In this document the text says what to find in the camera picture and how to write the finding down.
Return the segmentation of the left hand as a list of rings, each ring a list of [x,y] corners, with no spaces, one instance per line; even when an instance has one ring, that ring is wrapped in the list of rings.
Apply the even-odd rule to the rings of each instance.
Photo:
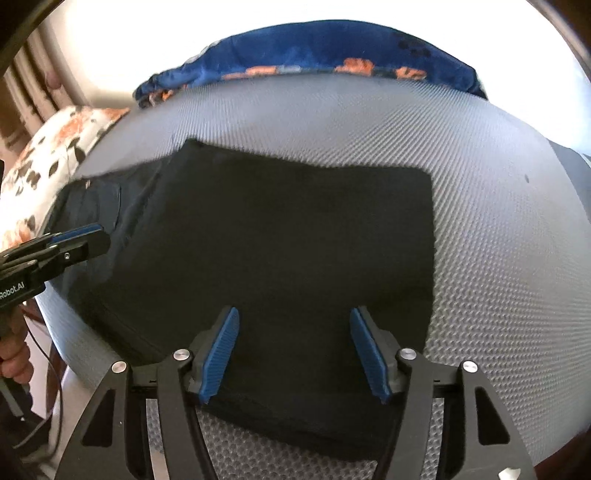
[[[23,313],[16,306],[10,312],[2,312],[1,319],[8,326],[8,332],[1,335],[1,376],[20,385],[28,384],[34,374],[34,367],[26,343],[28,329]]]

